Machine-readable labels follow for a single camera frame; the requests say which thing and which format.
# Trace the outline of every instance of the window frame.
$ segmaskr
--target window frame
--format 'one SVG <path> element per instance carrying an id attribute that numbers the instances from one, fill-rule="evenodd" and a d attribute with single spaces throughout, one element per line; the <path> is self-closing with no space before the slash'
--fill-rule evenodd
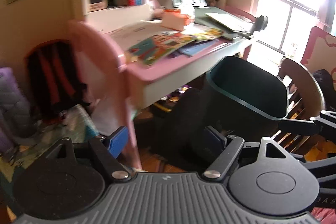
<path id="1" fill-rule="evenodd" d="M 289 13 L 288 13 L 288 17 L 287 17 L 287 22 L 286 22 L 286 26 L 285 26 L 285 30 L 283 31 L 283 36 L 282 36 L 282 39 L 281 39 L 281 43 L 279 45 L 278 48 L 276 47 L 273 47 L 269 44 L 267 44 L 266 42 L 264 41 L 261 41 L 261 40 L 258 40 L 259 43 L 263 44 L 264 46 L 267 46 L 283 55 L 285 55 L 286 53 L 282 50 L 282 47 L 283 47 L 283 44 L 284 44 L 284 41 L 285 41 L 285 37 L 286 37 L 286 34 L 287 34 L 287 30 L 288 30 L 288 26 L 289 26 L 289 22 L 291 20 L 291 16 L 292 16 L 292 11 L 293 11 L 293 8 L 296 8 L 296 9 L 299 9 L 301 11 L 304 11 L 306 12 L 307 14 L 309 15 L 312 15 L 314 17 L 317 17 L 317 14 L 318 12 L 316 10 L 313 10 L 305 5 L 303 5 L 302 3 L 298 2 L 298 1 L 295 1 L 295 0 L 279 0 L 281 2 L 284 2 L 286 4 L 288 4 L 290 6 L 289 8 Z"/>

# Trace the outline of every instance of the wooden chair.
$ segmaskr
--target wooden chair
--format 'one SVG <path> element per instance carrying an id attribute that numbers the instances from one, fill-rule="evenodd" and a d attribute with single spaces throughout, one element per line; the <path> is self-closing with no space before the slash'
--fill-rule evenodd
<path id="1" fill-rule="evenodd" d="M 289 58 L 281 64 L 278 77 L 283 80 L 286 75 L 292 80 L 289 89 L 294 90 L 289 99 L 289 104 L 294 102 L 294 106 L 286 118 L 305 120 L 318 116 L 320 111 L 325 109 L 325 102 L 314 77 L 303 65 Z M 287 151 L 300 155 L 305 155 L 318 141 L 323 139 L 320 135 L 309 137 L 287 132 L 277 132 L 272 138 Z"/>
<path id="2" fill-rule="evenodd" d="M 336 90 L 336 37 L 319 27 L 312 27 L 301 64 L 311 73 L 324 69 L 334 79 Z"/>

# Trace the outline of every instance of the chair backrest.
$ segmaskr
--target chair backrest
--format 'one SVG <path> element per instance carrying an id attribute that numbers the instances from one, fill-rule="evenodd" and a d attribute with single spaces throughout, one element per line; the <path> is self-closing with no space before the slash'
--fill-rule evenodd
<path id="1" fill-rule="evenodd" d="M 256 20 L 257 20 L 257 18 L 254 17 L 253 15 L 251 15 L 248 12 L 245 12 L 243 10 L 240 10 L 236 7 L 226 5 L 223 10 L 225 10 L 228 13 L 233 14 L 233 15 L 246 17 L 247 19 L 251 20 L 251 22 L 253 22 L 253 23 L 256 22 Z"/>
<path id="2" fill-rule="evenodd" d="M 126 57 L 119 45 L 93 29 L 85 22 L 68 22 L 70 41 L 73 44 L 81 80 L 88 85 L 91 102 L 96 107 L 92 121 L 103 135 L 113 133 L 120 126 L 128 128 L 128 143 L 123 155 L 132 167 L 141 168 L 128 100 Z"/>
<path id="3" fill-rule="evenodd" d="M 336 90 L 336 37 L 320 29 L 312 27 L 301 64 L 311 73 L 324 69 L 334 78 Z"/>
<path id="4" fill-rule="evenodd" d="M 292 82 L 289 84 L 290 91 L 294 91 L 289 98 L 289 105 L 293 108 L 288 112 L 287 118 L 305 120 L 320 114 L 325 109 L 322 91 L 310 72 L 301 64 L 290 58 L 286 58 L 281 64 L 278 77 L 282 80 L 288 76 Z M 302 136 L 278 132 L 273 136 L 287 151 L 304 155 L 319 140 L 321 136 Z"/>

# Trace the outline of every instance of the metal screw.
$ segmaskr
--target metal screw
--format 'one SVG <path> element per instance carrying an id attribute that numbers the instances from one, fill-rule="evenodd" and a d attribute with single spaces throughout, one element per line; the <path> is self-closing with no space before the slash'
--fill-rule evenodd
<path id="1" fill-rule="evenodd" d="M 97 138 L 98 140 L 103 140 L 103 139 L 105 139 L 105 136 L 97 135 L 97 136 L 95 136 L 95 138 Z"/>
<path id="2" fill-rule="evenodd" d="M 218 179 L 221 176 L 217 170 L 207 170 L 203 173 L 203 175 L 208 179 Z"/>
<path id="3" fill-rule="evenodd" d="M 126 179 L 128 178 L 128 173 L 126 171 L 114 171 L 112 177 L 115 179 Z"/>

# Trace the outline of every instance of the dark green trash bin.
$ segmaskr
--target dark green trash bin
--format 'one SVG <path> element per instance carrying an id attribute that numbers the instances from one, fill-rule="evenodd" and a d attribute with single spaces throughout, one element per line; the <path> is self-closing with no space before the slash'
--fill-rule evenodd
<path id="1" fill-rule="evenodd" d="M 287 114 L 288 88 L 265 70 L 227 56 L 206 73 L 200 107 L 204 124 L 234 130 L 249 142 L 271 136 Z"/>

